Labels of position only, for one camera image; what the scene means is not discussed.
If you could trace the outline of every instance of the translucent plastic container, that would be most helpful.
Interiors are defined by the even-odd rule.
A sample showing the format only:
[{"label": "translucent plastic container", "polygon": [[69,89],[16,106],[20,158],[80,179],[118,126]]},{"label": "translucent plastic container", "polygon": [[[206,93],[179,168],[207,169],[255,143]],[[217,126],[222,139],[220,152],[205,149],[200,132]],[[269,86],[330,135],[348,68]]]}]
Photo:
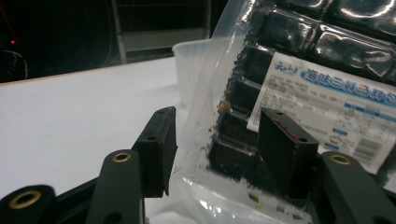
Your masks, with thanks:
[{"label": "translucent plastic container", "polygon": [[192,96],[205,55],[209,49],[210,39],[189,41],[172,47],[175,53],[177,79],[179,83],[181,103],[187,109],[191,106]]}]

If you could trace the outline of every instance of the dark food block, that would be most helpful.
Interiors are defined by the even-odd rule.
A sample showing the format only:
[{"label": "dark food block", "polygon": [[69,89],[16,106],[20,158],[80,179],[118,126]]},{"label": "dark food block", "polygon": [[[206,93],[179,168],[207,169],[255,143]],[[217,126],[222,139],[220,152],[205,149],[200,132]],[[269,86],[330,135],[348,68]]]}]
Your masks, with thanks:
[{"label": "dark food block", "polygon": [[301,14],[319,18],[323,13],[323,9],[327,6],[326,0],[278,0],[278,4],[282,7],[287,7],[295,10]]},{"label": "dark food block", "polygon": [[209,152],[210,167],[222,174],[240,179],[254,162],[255,151],[215,140]]},{"label": "dark food block", "polygon": [[262,85],[274,52],[273,49],[260,45],[257,47],[246,46],[238,57],[236,70],[243,78]]},{"label": "dark food block", "polygon": [[260,154],[281,193],[291,199],[304,198],[318,141],[287,115],[268,108],[262,109],[259,130]]},{"label": "dark food block", "polygon": [[312,39],[313,22],[293,16],[279,9],[271,12],[262,22],[262,28],[257,34],[258,43],[288,53],[303,53],[305,44]]},{"label": "dark food block", "polygon": [[230,102],[231,110],[250,116],[251,111],[259,97],[260,90],[248,86],[239,81],[231,81],[228,84],[226,100]]},{"label": "dark food block", "polygon": [[244,119],[237,118],[229,113],[219,118],[219,134],[234,141],[244,144],[257,146],[258,134],[248,130],[248,122]]},{"label": "dark food block", "polygon": [[370,39],[352,38],[324,29],[311,52],[315,62],[372,80],[395,72],[395,52],[391,45],[381,46]]},{"label": "dark food block", "polygon": [[396,43],[396,5],[390,0],[334,0],[325,20]]},{"label": "dark food block", "polygon": [[267,9],[265,7],[257,7],[251,17],[250,27],[247,33],[247,39],[249,37],[255,38],[262,28],[262,22],[266,20]]}]

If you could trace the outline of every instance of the product label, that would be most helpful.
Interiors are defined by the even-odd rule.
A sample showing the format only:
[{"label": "product label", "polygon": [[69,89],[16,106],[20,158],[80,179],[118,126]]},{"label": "product label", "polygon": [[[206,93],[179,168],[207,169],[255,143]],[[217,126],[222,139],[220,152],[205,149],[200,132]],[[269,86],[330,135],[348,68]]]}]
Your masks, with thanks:
[{"label": "product label", "polygon": [[287,114],[319,142],[376,174],[396,142],[396,88],[275,53],[247,128],[262,107]]}]

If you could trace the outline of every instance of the plastic wrap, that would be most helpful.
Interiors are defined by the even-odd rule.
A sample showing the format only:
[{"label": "plastic wrap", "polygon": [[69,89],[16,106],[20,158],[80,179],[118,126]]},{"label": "plastic wrap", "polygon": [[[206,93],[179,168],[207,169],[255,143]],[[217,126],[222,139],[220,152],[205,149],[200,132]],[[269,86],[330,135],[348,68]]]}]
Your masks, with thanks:
[{"label": "plastic wrap", "polygon": [[[257,149],[258,134],[247,128],[255,107],[260,104],[258,98],[265,98],[265,95],[262,96],[263,87],[272,87],[273,92],[291,94],[290,90],[296,86],[292,83],[271,84],[266,77],[275,70],[285,74],[298,73],[319,87],[339,81],[340,77],[332,77],[338,74],[351,77],[352,81],[343,84],[344,91],[348,87],[347,94],[360,98],[375,95],[378,97],[372,101],[376,103],[390,102],[387,115],[377,111],[373,116],[382,116],[381,119],[385,118],[391,126],[384,132],[390,130],[387,143],[393,144],[393,147],[381,152],[386,154],[378,159],[382,166],[372,170],[375,170],[375,178],[381,185],[394,172],[396,42],[392,29],[395,26],[392,22],[387,26],[373,24],[389,20],[392,16],[391,19],[395,20],[395,14],[391,14],[395,6],[389,3],[388,14],[371,18],[364,24],[355,21],[353,26],[349,26],[350,17],[339,13],[345,12],[343,4],[349,5],[347,1],[229,1],[207,49],[191,101],[191,112],[179,142],[181,147],[188,149],[183,164],[177,167],[180,192],[199,211],[195,218],[200,223],[222,223],[225,220],[227,223],[311,222],[303,209],[304,202],[282,197],[271,176],[265,175],[268,168]],[[275,62],[274,58],[287,59],[286,62],[297,65],[280,60]],[[302,68],[311,65],[316,70]],[[317,73],[321,68],[329,69],[325,71],[331,75]],[[378,88],[386,91],[367,89],[361,77],[378,83]],[[297,85],[295,89],[306,91],[306,85]],[[328,97],[326,92],[319,95]],[[270,107],[285,112],[299,122],[297,112],[288,110],[285,105],[290,108],[311,105],[304,104],[303,98],[292,97],[275,103],[272,101]],[[336,97],[328,98],[342,101]],[[316,101],[311,96],[307,100]],[[351,104],[346,101],[344,106],[351,107]],[[315,109],[323,109],[325,114],[325,107],[317,106]],[[368,107],[363,109],[364,113],[376,111]],[[334,116],[337,114],[330,114],[325,119],[332,120]],[[315,127],[302,126],[311,134],[316,130]],[[343,134],[339,129],[334,130],[337,134]],[[322,144],[324,149],[334,147],[338,138],[332,136],[331,140],[330,144]],[[365,140],[354,143],[359,153],[365,153],[362,148],[364,144],[374,146],[374,141]],[[369,152],[374,153],[370,160],[359,153],[353,154],[369,167],[377,152]]]}]

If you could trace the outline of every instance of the dark background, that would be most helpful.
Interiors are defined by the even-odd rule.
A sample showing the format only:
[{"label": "dark background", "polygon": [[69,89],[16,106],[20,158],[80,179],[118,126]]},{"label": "dark background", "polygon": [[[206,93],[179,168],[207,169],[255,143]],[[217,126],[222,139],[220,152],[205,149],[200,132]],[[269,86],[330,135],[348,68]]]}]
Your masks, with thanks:
[{"label": "dark background", "polygon": [[[210,4],[213,34],[227,1],[119,0],[121,30],[202,27]],[[0,9],[0,82],[24,79],[24,63],[29,78],[119,63],[110,0],[0,0]]]}]

